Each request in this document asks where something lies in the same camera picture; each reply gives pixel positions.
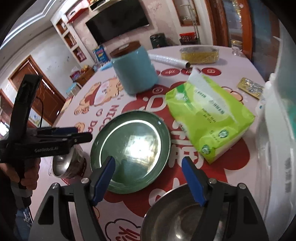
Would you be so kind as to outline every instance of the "brown wooden lid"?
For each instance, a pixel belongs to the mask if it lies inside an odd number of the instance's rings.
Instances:
[[[111,58],[118,58],[120,56],[126,55],[130,52],[133,52],[134,50],[141,47],[141,44],[139,41],[133,41],[128,44],[124,44],[120,46],[119,48],[113,50],[110,53]]]

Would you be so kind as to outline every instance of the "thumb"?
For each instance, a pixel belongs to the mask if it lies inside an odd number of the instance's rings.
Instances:
[[[7,175],[11,181],[18,183],[20,178],[15,169],[8,163],[0,163],[0,169]]]

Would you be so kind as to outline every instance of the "black tv screen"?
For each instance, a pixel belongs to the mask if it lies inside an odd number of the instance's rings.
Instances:
[[[86,25],[100,45],[149,22],[139,0],[121,0],[99,12]]]

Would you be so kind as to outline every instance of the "green tissue package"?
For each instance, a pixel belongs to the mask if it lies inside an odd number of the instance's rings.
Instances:
[[[232,147],[254,115],[209,77],[193,69],[188,82],[165,95],[171,115],[208,163]]]

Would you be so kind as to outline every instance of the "ceiling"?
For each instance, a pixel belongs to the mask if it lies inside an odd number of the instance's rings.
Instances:
[[[37,0],[19,19],[0,46],[0,73],[27,42],[52,27],[50,19],[65,0]]]

